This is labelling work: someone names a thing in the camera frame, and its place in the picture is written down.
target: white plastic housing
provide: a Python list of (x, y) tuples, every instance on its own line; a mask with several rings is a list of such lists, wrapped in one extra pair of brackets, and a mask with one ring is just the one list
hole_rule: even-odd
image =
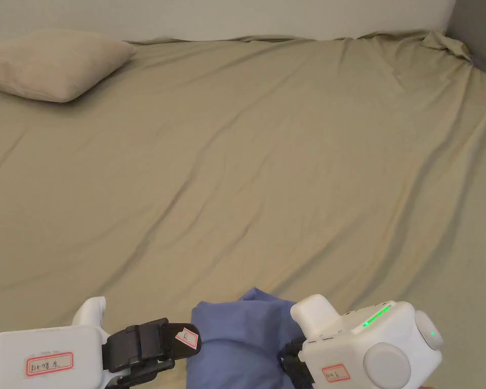
[(0, 389), (102, 389), (114, 376), (102, 369), (104, 297), (87, 300), (72, 326), (0, 333)]
[[(307, 339), (299, 358), (306, 362), (315, 381), (314, 388), (378, 389), (364, 366), (367, 351), (378, 343), (397, 347), (408, 358), (410, 377), (408, 383), (399, 389), (419, 388), (441, 363), (441, 352), (433, 350), (423, 339), (416, 325), (416, 311), (408, 302), (389, 301), (335, 318), (334, 315), (319, 313), (330, 310), (318, 296), (295, 304), (291, 310), (292, 318), (303, 331), (307, 329)], [(323, 323), (318, 322), (318, 318), (329, 320)], [(389, 369), (387, 361), (386, 364), (380, 361), (375, 365), (381, 366), (383, 375), (399, 374), (399, 371)]]

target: bed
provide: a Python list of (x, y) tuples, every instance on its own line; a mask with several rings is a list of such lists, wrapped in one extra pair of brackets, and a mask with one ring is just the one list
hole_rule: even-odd
[[(407, 300), (486, 387), (486, 73), (439, 33), (153, 41), (67, 104), (0, 92), (0, 331), (258, 287)], [(185, 364), (147, 387), (184, 388)]]

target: white robotic controller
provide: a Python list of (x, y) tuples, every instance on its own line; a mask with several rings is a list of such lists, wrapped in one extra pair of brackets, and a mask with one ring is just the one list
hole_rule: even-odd
[(102, 368), (104, 297), (87, 300), (68, 327), (0, 333), (0, 389), (97, 389), (118, 375)]
[(88, 299), (68, 327), (0, 333), (0, 389), (128, 389), (201, 349), (198, 329), (166, 318), (102, 329), (104, 297)]
[(292, 306), (306, 341), (299, 359), (315, 389), (417, 389), (441, 363), (442, 338), (408, 302), (338, 315), (321, 295)]

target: red-bordered label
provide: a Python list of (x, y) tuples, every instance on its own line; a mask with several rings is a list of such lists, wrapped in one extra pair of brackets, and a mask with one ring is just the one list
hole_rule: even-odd
[(63, 370), (70, 370), (74, 367), (73, 353), (60, 353), (43, 355), (41, 357), (29, 358), (25, 373), (28, 377), (50, 374)]
[(198, 345), (198, 335), (185, 327), (182, 331), (176, 334), (175, 339), (194, 349), (196, 349), (196, 346)]
[(347, 381), (351, 379), (351, 376), (343, 364), (323, 367), (322, 373), (329, 383)]

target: gray wall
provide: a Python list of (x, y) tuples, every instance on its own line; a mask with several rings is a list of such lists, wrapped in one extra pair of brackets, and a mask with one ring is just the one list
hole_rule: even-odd
[(486, 0), (457, 0), (448, 35), (463, 41), (476, 65), (486, 70)]

